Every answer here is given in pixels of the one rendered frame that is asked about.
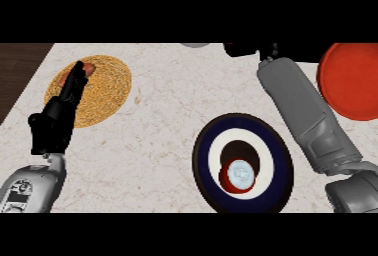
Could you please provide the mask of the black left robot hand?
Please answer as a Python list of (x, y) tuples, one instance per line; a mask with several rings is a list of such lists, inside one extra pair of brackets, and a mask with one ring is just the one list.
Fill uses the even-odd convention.
[(50, 98), (42, 111), (28, 117), (32, 155), (63, 153), (67, 148), (76, 107), (88, 81), (82, 67), (84, 63), (78, 61), (67, 73), (59, 95)]

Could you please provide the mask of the yellow woven round placemat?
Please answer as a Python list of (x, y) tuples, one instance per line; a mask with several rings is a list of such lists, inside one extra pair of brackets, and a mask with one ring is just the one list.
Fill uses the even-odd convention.
[(75, 128), (85, 128), (104, 121), (125, 103), (131, 90), (131, 72), (127, 64), (107, 55), (91, 55), (79, 61), (94, 66), (73, 122)]

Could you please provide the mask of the red bell pepper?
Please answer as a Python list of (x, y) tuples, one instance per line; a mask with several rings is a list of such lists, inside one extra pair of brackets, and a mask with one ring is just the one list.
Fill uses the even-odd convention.
[[(94, 70), (96, 70), (96, 66), (91, 63), (84, 63), (82, 64), (82, 70), (85, 71), (85, 77), (90, 77), (93, 72), (94, 72)], [(62, 78), (59, 80), (59, 83), (57, 83), (59, 87), (63, 86), (66, 77), (67, 77), (67, 73), (63, 74), (63, 76), (62, 76)]]

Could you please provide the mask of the red bowl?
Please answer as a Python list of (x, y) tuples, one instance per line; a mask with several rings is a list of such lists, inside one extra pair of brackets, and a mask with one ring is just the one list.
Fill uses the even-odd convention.
[(378, 119), (378, 43), (333, 43), (317, 67), (317, 88), (345, 118)]

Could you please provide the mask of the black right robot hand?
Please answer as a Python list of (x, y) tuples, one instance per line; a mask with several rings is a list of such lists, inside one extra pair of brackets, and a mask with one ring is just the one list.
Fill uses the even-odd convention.
[(321, 51), (290, 43), (224, 43), (224, 51), (230, 57), (259, 54), (259, 60), (267, 58), (289, 58), (295, 62), (317, 63)]

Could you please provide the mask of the navy and white plate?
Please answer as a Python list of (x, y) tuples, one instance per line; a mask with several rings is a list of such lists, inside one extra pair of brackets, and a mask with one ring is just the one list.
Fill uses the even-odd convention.
[[(231, 159), (245, 159), (255, 171), (254, 187), (243, 194), (220, 186), (220, 169)], [(231, 113), (208, 122), (194, 141), (191, 170), (202, 197), (218, 213), (277, 213), (285, 207), (292, 159), (277, 132), (259, 118)]]

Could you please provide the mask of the red can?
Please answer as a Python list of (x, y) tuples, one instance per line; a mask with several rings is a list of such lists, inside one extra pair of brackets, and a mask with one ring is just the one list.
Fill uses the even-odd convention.
[(255, 183), (255, 171), (245, 159), (231, 159), (218, 173), (220, 186), (231, 194), (246, 193)]

